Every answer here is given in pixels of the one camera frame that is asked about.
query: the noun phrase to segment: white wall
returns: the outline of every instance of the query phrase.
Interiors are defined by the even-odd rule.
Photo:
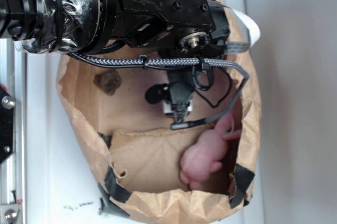
[[[265,223],[337,221],[337,0],[246,0],[263,98]]]

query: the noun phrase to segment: brown paper bag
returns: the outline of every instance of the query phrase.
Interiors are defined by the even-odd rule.
[[[230,40],[240,40],[234,17],[227,16]],[[125,46],[105,57],[136,58],[149,52]],[[223,169],[205,183],[206,190],[189,191],[179,179],[179,160],[184,150],[214,125],[170,130],[172,119],[164,116],[162,105],[151,105],[144,99],[148,88],[167,83],[166,72],[118,69],[122,83],[109,96],[94,84],[95,76],[106,69],[62,56],[57,90],[101,189],[104,210],[144,223],[210,223],[249,203],[260,147],[260,91],[249,53],[229,55],[228,59],[250,74],[234,108],[235,125],[242,127],[242,136],[240,141],[230,141]],[[229,72],[237,84],[241,82],[238,72]],[[220,75],[215,72],[216,78],[224,79]],[[207,96],[215,101],[227,86],[227,82],[216,81]],[[194,110],[187,119],[214,115],[227,104],[212,109],[194,96]]]

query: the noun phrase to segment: pink mouse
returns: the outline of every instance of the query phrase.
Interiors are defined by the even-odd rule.
[[[221,117],[214,129],[203,132],[195,145],[188,148],[180,160],[180,179],[191,190],[202,190],[202,182],[222,168],[221,159],[228,151],[228,140],[239,139],[241,129],[233,128],[232,113]]]

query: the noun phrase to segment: clear plastic film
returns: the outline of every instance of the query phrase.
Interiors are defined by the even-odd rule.
[[[63,9],[57,9],[57,0],[36,0],[37,25],[30,39],[17,41],[18,50],[29,53],[51,52],[57,43],[57,29],[63,29],[60,53],[75,52],[88,44],[95,35],[98,13],[95,6],[98,0],[62,0]],[[60,23],[57,11],[63,11],[64,20]]]

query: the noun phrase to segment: braided cable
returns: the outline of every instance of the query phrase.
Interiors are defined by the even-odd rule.
[[[168,70],[170,67],[176,66],[195,66],[200,64],[198,58],[150,58],[144,60],[144,58],[131,58],[131,59],[111,59],[111,58],[98,58],[87,55],[80,55],[76,53],[69,53],[70,56],[76,59],[92,63],[95,66],[101,66],[104,68],[128,68],[128,67],[144,67],[144,63],[149,68],[162,67],[162,69]],[[237,63],[221,59],[209,59],[205,58],[204,62],[212,67],[226,67],[233,68],[240,72],[245,78],[249,78],[249,74]]]

